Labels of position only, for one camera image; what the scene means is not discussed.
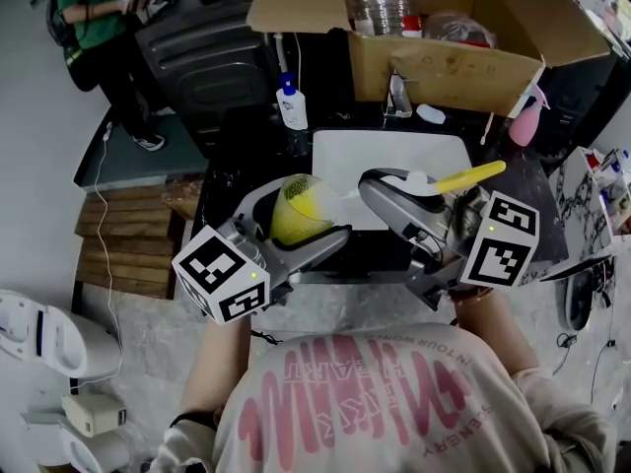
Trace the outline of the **person's left forearm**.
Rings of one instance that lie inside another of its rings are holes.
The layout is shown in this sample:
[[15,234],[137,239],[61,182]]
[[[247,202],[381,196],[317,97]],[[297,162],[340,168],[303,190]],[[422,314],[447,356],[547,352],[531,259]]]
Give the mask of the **person's left forearm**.
[[180,410],[215,412],[224,408],[247,371],[250,317],[220,325],[209,319],[184,385]]

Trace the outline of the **large clear plastic bottle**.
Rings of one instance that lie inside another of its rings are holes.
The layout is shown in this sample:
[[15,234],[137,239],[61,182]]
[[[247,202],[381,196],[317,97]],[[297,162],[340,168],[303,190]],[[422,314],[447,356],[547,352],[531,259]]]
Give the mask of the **large clear plastic bottle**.
[[345,0],[349,21],[364,36],[403,36],[404,19],[414,15],[411,0]]

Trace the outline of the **beige shirt with pink print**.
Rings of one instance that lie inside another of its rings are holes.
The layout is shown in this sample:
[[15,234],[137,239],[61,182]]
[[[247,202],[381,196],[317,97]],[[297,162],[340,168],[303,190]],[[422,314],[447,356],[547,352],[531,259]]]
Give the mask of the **beige shirt with pink print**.
[[616,431],[546,373],[447,324],[295,338],[217,431],[169,427],[150,473],[613,473]]

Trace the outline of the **person's right forearm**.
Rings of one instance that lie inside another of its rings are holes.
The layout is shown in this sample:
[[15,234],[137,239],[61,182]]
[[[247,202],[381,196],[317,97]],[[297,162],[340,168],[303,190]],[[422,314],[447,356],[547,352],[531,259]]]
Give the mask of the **person's right forearm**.
[[509,375],[536,369],[539,361],[507,305],[507,297],[492,288],[450,291],[457,325],[480,338],[495,353]]

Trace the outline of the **clear plastic bag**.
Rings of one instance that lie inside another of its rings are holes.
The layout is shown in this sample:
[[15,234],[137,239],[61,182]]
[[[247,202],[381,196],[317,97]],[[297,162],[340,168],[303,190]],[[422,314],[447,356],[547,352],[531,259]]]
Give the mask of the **clear plastic bag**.
[[424,25],[424,37],[485,48],[497,47],[497,37],[492,32],[459,12],[438,12],[429,16]]

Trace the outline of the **black wristband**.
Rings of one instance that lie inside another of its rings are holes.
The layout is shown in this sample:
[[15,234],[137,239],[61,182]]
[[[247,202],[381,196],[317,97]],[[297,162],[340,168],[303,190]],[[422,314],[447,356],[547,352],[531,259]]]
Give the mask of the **black wristband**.
[[171,423],[171,428],[180,422],[192,422],[207,427],[213,431],[217,431],[217,423],[214,412],[193,411],[180,414]]

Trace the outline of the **open cardboard box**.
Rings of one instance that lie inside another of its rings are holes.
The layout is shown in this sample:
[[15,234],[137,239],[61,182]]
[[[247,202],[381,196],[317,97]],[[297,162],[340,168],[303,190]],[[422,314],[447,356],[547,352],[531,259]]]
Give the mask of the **open cardboard box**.
[[383,101],[392,70],[415,103],[515,116],[547,67],[602,57],[609,47],[573,0],[415,0],[423,15],[468,15],[495,48],[352,30],[345,0],[253,0],[247,24],[262,33],[347,33],[357,101]]

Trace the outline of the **pink spray bottle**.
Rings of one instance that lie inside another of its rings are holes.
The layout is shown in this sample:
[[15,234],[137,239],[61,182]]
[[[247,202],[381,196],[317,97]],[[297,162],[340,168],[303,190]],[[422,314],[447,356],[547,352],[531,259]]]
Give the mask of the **pink spray bottle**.
[[549,109],[547,97],[538,85],[529,90],[527,97],[534,98],[534,102],[525,107],[509,127],[511,140],[521,147],[526,147],[536,133],[541,111]]

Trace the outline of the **brown mottled board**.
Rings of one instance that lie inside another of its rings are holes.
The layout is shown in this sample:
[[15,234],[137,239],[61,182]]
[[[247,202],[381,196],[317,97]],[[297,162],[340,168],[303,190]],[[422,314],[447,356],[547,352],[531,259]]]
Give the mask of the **brown mottled board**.
[[202,186],[202,175],[169,178],[163,189],[162,201],[185,220],[193,221],[196,216]]

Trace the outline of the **small white soap bar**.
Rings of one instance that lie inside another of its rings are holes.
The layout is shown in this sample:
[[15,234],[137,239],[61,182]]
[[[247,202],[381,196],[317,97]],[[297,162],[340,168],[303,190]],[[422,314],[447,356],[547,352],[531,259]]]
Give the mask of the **small white soap bar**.
[[421,119],[436,125],[443,125],[446,121],[446,115],[439,109],[427,104],[419,104],[416,107],[416,113]]

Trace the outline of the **white toilet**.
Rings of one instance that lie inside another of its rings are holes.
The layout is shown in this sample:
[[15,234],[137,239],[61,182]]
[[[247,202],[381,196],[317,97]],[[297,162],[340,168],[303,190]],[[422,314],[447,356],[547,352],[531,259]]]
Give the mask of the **white toilet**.
[[70,378],[111,375],[121,361],[116,338],[103,326],[6,290],[0,290],[0,351]]

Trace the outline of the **marble pattern storage rack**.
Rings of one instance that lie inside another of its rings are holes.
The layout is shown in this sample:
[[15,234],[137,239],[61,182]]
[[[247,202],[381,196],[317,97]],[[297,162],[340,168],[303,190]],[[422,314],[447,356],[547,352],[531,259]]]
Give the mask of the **marble pattern storage rack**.
[[543,282],[565,279],[631,249],[631,235],[618,233],[607,213],[587,154],[587,149],[577,148],[548,179],[568,257],[547,269]]

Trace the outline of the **white plastic appliance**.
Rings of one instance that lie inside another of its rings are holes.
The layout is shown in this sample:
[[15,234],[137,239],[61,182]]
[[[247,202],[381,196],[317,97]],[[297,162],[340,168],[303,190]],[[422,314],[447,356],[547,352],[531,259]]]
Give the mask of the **white plastic appliance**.
[[27,450],[39,466],[70,464],[80,473],[113,473],[131,462],[116,432],[83,436],[58,413],[23,413]]

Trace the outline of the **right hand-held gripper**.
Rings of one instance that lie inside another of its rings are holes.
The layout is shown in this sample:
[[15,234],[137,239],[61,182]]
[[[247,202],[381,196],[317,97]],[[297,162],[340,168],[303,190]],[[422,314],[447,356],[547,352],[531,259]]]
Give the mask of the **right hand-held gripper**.
[[475,185],[451,206],[423,171],[369,169],[362,201],[413,244],[406,287],[427,307],[442,295],[520,284],[539,242],[539,212],[504,193]]

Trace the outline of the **black oval device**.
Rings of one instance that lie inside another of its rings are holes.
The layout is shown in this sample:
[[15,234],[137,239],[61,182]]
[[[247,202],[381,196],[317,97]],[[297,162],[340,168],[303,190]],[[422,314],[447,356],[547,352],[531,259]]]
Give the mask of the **black oval device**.
[[569,277],[565,299],[567,327],[580,331],[589,321],[594,300],[594,274],[591,269]]

